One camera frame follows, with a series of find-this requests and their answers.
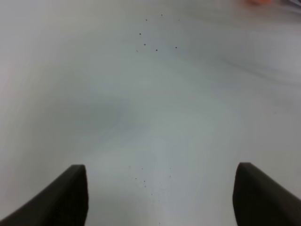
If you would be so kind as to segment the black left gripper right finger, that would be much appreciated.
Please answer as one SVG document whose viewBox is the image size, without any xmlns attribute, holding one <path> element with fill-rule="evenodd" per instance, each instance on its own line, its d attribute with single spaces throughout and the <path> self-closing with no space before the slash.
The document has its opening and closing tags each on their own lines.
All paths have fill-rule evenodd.
<svg viewBox="0 0 301 226">
<path fill-rule="evenodd" d="M 249 162 L 237 167 L 232 203 L 238 226 L 301 224 L 301 200 Z"/>
</svg>

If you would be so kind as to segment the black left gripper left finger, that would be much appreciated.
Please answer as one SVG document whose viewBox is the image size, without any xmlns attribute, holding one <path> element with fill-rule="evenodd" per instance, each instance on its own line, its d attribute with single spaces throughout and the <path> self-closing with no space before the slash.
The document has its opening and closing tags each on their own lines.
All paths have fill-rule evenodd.
<svg viewBox="0 0 301 226">
<path fill-rule="evenodd" d="M 0 221 L 2 226 L 83 226 L 89 209 L 84 165 L 71 165 L 25 205 Z"/>
</svg>

